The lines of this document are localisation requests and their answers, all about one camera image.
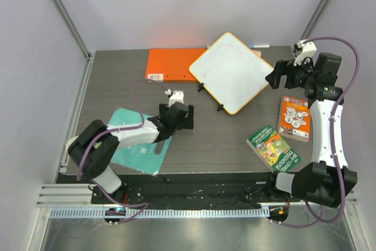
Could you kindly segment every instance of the wall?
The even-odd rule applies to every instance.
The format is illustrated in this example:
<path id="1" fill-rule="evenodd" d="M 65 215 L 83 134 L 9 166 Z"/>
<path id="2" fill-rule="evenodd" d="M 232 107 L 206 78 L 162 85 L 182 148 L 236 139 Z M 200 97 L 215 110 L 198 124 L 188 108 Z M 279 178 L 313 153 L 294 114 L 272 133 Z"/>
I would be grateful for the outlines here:
<path id="1" fill-rule="evenodd" d="M 51 0 L 0 0 L 0 242 L 26 250 L 85 59 Z"/>
<path id="2" fill-rule="evenodd" d="M 376 2 L 375 0 L 331 0 L 322 18 L 310 36 L 339 36 L 353 43 L 360 54 L 360 72 L 349 94 L 345 97 L 343 112 L 343 145 L 352 170 L 358 172 L 355 192 L 367 221 L 368 238 L 374 248 L 376 215 L 374 213 L 376 157 Z M 345 87 L 354 72 L 354 55 L 337 43 L 318 44 L 320 51 L 343 57 L 338 85 Z"/>
<path id="3" fill-rule="evenodd" d="M 62 0 L 91 50 L 295 43 L 319 0 Z"/>

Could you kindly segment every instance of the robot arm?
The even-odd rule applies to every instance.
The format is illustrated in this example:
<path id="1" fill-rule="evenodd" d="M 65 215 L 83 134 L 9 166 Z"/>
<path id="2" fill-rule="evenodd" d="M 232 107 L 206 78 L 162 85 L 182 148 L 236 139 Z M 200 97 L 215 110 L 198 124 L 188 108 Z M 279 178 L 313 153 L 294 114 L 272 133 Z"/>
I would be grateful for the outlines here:
<path id="1" fill-rule="evenodd" d="M 115 151 L 139 143 L 157 143 L 166 140 L 179 129 L 193 129 L 193 109 L 193 105 L 184 104 L 183 91 L 174 91 L 169 97 L 169 104 L 160 104 L 159 115 L 146 119 L 142 127 L 115 130 L 103 135 L 85 160 L 82 170 L 84 177 L 100 185 L 114 200 L 123 203 L 126 187 L 109 166 Z M 98 134 L 119 128 L 95 120 L 79 136 L 68 142 L 66 150 L 79 166 L 86 148 Z"/>
<path id="2" fill-rule="evenodd" d="M 266 81 L 276 89 L 279 87 L 281 76 L 286 75 L 285 88 L 301 87 L 305 90 L 304 95 L 308 98 L 313 121 L 313 156 L 311 163 L 295 174 L 275 173 L 269 181 L 269 193 L 288 193 L 294 198 L 337 207 L 341 203 L 341 193 L 334 159 L 331 156 L 329 126 L 333 105 L 343 93 L 341 88 L 334 86 L 342 59 L 334 54 L 320 53 L 316 64 L 313 65 L 312 57 L 316 47 L 312 42 L 301 41 L 294 47 L 295 60 L 278 61 L 274 71 L 266 76 Z M 343 101 L 334 115 L 334 132 L 335 147 L 347 195 L 357 183 L 357 173 L 347 169 L 343 154 L 342 110 Z"/>

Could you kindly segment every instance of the yellow edge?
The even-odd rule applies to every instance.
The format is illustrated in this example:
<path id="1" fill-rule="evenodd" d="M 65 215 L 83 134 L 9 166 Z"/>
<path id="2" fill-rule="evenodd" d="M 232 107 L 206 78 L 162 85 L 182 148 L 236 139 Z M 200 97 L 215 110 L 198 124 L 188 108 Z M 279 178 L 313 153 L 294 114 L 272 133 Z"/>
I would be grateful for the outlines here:
<path id="1" fill-rule="evenodd" d="M 221 35 L 221 37 L 219 38 L 219 39 L 217 39 L 216 41 L 215 41 L 215 43 L 213 43 L 212 45 L 211 45 L 211 47 L 210 48 L 212 48 L 212 46 L 214 45 L 214 44 L 216 44 L 222 37 L 224 37 L 224 35 L 226 35 L 226 34 L 230 34 L 230 35 L 232 35 L 234 38 L 236 38 L 241 44 L 243 44 L 246 48 L 248 48 L 249 50 L 251 50 L 252 51 L 252 49 L 250 49 L 247 45 L 245 45 L 241 40 L 239 40 L 239 38 L 237 38 L 236 36 L 234 36 L 231 32 L 225 32 L 223 35 Z M 199 83 L 202 83 L 202 81 L 200 81 L 199 79 L 198 79 L 198 77 L 196 77 L 195 75 L 194 75 L 194 73 L 190 70 L 190 67 L 192 67 L 193 66 L 193 64 L 194 63 L 196 63 L 197 62 L 197 60 L 199 60 L 203 55 L 205 54 L 205 52 L 204 53 L 202 53 L 201 55 L 200 55 L 200 57 L 198 57 L 197 59 L 196 59 L 196 61 L 194 61 L 190 66 L 189 66 L 189 68 L 188 68 L 188 70 L 189 70 L 189 72 L 192 74 L 192 76 L 194 76 L 194 78 L 195 79 L 197 79 L 197 81 L 199 82 Z M 266 63 L 267 65 L 269 65 L 269 67 L 271 67 L 272 69 L 273 69 L 273 67 L 268 63 L 268 62 L 266 62 L 263 58 L 261 58 L 261 57 L 259 57 L 262 61 L 264 61 L 264 63 Z M 265 84 L 265 86 L 263 87 L 263 88 L 261 88 L 255 95 L 253 95 L 246 103 L 244 103 L 243 104 L 243 106 L 241 106 L 236 112 L 229 112 L 229 110 L 227 110 L 226 109 L 226 107 L 223 105 L 223 109 L 225 109 L 226 110 L 226 112 L 227 113 L 229 113 L 230 115 L 235 115 L 237 112 L 239 112 L 240 110 L 242 110 L 243 108 L 244 108 L 244 106 L 246 106 L 256 95 L 258 95 L 264 88 L 266 88 L 268 86 L 268 83 L 266 83 Z M 210 93 L 211 94 L 211 96 L 220 104 L 220 105 L 222 105 L 222 102 L 220 102 L 214 95 L 213 95 L 213 93 L 210 91 L 210 90 L 208 90 L 206 87 L 205 87 L 205 84 L 204 84 L 204 88 L 205 88 L 205 90 L 206 91 L 208 91 L 208 93 Z"/>

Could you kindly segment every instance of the orange book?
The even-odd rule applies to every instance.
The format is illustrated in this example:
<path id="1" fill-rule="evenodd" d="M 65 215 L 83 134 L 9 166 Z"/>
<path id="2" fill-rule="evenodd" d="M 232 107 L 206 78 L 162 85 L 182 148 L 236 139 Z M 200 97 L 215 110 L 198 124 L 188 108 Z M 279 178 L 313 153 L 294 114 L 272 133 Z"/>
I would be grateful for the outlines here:
<path id="1" fill-rule="evenodd" d="M 281 101 L 278 132 L 288 138 L 309 141 L 311 135 L 311 114 L 308 102 L 284 96 Z"/>
<path id="2" fill-rule="evenodd" d="M 188 68 L 205 51 L 206 48 L 152 48 L 145 78 L 161 82 L 197 82 Z"/>

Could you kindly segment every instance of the wooden table surface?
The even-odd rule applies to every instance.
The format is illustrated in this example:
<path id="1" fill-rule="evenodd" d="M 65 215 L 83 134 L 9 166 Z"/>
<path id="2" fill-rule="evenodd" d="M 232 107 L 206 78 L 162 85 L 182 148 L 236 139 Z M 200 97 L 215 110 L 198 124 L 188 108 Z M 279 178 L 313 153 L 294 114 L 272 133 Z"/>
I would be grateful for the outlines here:
<path id="1" fill-rule="evenodd" d="M 289 46 L 258 49 L 270 65 L 293 57 Z M 76 134 L 91 121 L 108 123 L 117 108 L 136 111 L 130 94 L 132 82 L 145 77 L 149 50 L 97 51 L 83 101 Z M 279 89 L 269 86 L 236 115 L 217 112 L 218 103 L 205 90 L 197 92 L 198 83 L 166 83 L 171 90 L 183 90 L 184 102 L 194 105 L 194 129 L 178 131 L 167 150 L 160 173 L 199 172 L 268 172 L 267 167 L 246 144 L 246 139 L 266 125 L 278 124 L 278 112 L 283 95 L 304 99 L 302 89 L 286 90 L 284 79 Z M 143 112 L 155 116 L 159 103 L 168 103 L 164 90 L 154 83 L 140 83 L 136 95 Z M 300 142 L 287 139 L 303 161 L 299 170 L 312 157 L 312 139 Z M 137 171 L 111 164 L 118 174 Z M 77 173 L 70 160 L 67 174 Z"/>

